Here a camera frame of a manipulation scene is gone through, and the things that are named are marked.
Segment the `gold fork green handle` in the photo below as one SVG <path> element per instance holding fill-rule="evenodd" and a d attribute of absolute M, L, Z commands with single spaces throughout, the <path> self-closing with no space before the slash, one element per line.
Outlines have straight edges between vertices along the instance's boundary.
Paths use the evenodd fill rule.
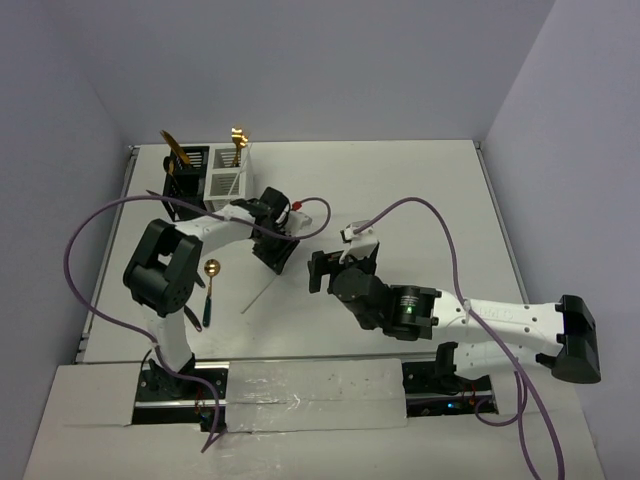
<path fill-rule="evenodd" d="M 235 145 L 233 165 L 237 167 L 241 163 L 242 150 L 247 146 L 249 142 L 249 134 L 246 133 L 242 128 L 233 128 L 232 141 Z"/>
<path fill-rule="evenodd" d="M 232 167 L 238 167 L 241 161 L 241 151 L 246 145 L 244 130 L 240 126 L 233 126 L 231 129 L 231 140 L 235 145 L 235 153 L 232 161 Z"/>

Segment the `gold knife green handle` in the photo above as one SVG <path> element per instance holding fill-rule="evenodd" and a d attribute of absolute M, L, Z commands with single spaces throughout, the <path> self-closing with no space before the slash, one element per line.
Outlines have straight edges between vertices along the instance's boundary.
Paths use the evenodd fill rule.
<path fill-rule="evenodd" d="M 179 159 L 184 165 L 189 166 L 191 164 L 189 156 L 186 154 L 182 146 L 173 138 L 173 136 L 166 130 L 161 130 L 160 135 L 162 136 L 164 142 L 169 146 L 171 151 L 175 154 L 176 158 Z"/>

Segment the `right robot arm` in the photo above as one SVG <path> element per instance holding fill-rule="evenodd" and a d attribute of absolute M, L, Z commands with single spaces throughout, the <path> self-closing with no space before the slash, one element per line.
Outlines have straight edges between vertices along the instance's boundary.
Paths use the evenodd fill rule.
<path fill-rule="evenodd" d="M 560 381 L 601 380 L 596 324 L 585 301 L 564 295 L 554 303 L 513 304 L 460 300 L 415 285 L 387 285 L 376 274 L 378 250 L 357 257 L 316 251 L 308 261 L 309 291 L 327 291 L 364 330 L 400 341 L 426 340 L 436 347 L 436 383 L 455 391 L 468 379 L 497 368 L 492 347 L 507 345 L 521 365 L 539 365 Z"/>

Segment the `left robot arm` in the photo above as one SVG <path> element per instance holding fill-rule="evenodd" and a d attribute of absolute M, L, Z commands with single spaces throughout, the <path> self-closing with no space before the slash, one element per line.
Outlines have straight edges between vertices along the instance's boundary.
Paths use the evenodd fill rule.
<path fill-rule="evenodd" d="M 150 369 L 173 398 L 195 387 L 195 355 L 186 335 L 187 303 L 199 275 L 201 257 L 234 242 L 251 240 L 252 253 L 275 274 L 299 244 L 297 235 L 312 219 L 293 210 L 280 191 L 267 188 L 258 199 L 236 199 L 215 213 L 187 221 L 154 220 L 146 227 L 123 275 L 132 299 L 142 306 L 153 337 Z"/>

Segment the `white utensil caddy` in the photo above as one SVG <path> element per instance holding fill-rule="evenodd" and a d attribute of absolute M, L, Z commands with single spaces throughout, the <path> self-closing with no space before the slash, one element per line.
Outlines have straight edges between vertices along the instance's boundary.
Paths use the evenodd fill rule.
<path fill-rule="evenodd" d="M 232 167 L 235 148 L 216 148 L 209 156 L 203 201 L 208 211 L 216 212 L 224 208 L 228 203 L 237 199 L 250 199 L 254 196 L 253 186 L 253 165 L 252 165 L 252 182 L 251 192 L 247 198 L 234 198 L 228 195 L 233 178 L 236 175 L 238 167 Z"/>

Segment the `black knife lower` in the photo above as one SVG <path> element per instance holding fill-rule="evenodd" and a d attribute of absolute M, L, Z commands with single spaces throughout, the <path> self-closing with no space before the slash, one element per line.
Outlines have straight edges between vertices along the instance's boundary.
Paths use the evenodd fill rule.
<path fill-rule="evenodd" d="M 192 309 L 188 305 L 184 306 L 184 314 L 189 320 L 189 322 L 191 323 L 191 325 L 194 327 L 194 329 L 198 333 L 200 333 L 203 330 L 202 324 L 198 316 L 192 311 Z"/>

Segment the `black utensil caddy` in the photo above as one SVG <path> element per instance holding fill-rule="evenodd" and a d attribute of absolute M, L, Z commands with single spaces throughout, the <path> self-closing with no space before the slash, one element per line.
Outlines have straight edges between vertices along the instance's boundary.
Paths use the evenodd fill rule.
<path fill-rule="evenodd" d="M 169 176 L 165 172 L 162 194 L 205 209 L 203 197 L 210 148 L 208 146 L 188 146 L 183 149 L 189 156 L 191 164 L 184 165 L 174 153 L 166 156 L 174 159 L 175 170 L 173 176 Z"/>

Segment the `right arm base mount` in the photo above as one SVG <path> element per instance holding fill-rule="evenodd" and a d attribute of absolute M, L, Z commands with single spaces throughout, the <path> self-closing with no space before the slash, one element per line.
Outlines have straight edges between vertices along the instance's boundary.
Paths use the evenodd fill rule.
<path fill-rule="evenodd" d="M 476 380 L 437 376 L 434 361 L 403 361 L 402 373 L 409 418 L 498 413 L 488 375 Z"/>

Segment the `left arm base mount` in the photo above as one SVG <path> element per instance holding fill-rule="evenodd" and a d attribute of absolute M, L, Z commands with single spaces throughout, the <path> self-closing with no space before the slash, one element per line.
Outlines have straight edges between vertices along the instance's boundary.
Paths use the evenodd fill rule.
<path fill-rule="evenodd" d="M 214 387 L 219 400 L 202 382 L 184 380 L 169 375 L 154 360 L 150 360 L 138 375 L 131 423 L 133 425 L 196 426 L 200 432 L 216 433 L 226 428 L 225 397 L 228 368 L 224 366 L 192 365 L 186 375 L 192 375 Z"/>

